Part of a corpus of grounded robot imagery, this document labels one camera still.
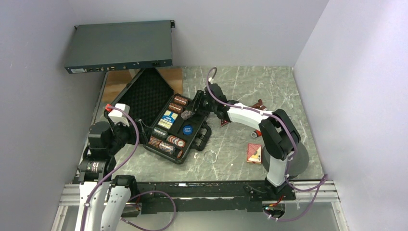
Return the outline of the blue white card deck box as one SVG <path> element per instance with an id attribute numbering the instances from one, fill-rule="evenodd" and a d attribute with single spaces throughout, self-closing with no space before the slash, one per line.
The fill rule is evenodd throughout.
<path id="1" fill-rule="evenodd" d="M 166 110 L 157 124 L 163 128 L 171 129 L 177 117 L 178 117 L 177 113 Z"/>

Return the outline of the grey chip stack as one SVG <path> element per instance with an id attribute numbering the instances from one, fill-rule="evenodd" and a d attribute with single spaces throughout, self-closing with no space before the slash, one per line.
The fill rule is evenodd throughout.
<path id="1" fill-rule="evenodd" d="M 180 114 L 180 116 L 183 120 L 188 120 L 189 118 L 193 117 L 195 113 L 195 111 L 185 110 Z"/>

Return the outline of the red card deck box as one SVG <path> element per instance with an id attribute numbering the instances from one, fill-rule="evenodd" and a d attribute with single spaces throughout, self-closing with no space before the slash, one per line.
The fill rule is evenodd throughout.
<path id="1" fill-rule="evenodd" d="M 253 143 L 247 145 L 247 162 L 253 164 L 262 163 L 262 145 Z"/>

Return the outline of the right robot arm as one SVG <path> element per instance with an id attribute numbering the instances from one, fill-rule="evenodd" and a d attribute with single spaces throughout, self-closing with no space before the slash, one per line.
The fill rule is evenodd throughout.
<path id="1" fill-rule="evenodd" d="M 283 185 L 288 183 L 289 162 L 297 155 L 301 140 L 284 110 L 265 111 L 238 101 L 227 101 L 218 84 L 208 84 L 204 90 L 198 90 L 191 110 L 212 112 L 230 123 L 240 123 L 259 130 L 266 150 L 263 156 L 269 156 L 266 196 L 276 200 L 283 195 Z"/>

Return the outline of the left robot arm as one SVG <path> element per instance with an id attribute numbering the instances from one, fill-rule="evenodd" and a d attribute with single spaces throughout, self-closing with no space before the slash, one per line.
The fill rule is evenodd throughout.
<path id="1" fill-rule="evenodd" d="M 77 231 L 114 231 L 122 217 L 127 202 L 138 194 L 135 176 L 117 175 L 115 154 L 126 144 L 135 144 L 139 134 L 146 143 L 147 126 L 141 119 L 137 129 L 121 122 L 96 122 L 89 128 L 89 144 L 78 166 L 80 202 L 75 229 Z"/>

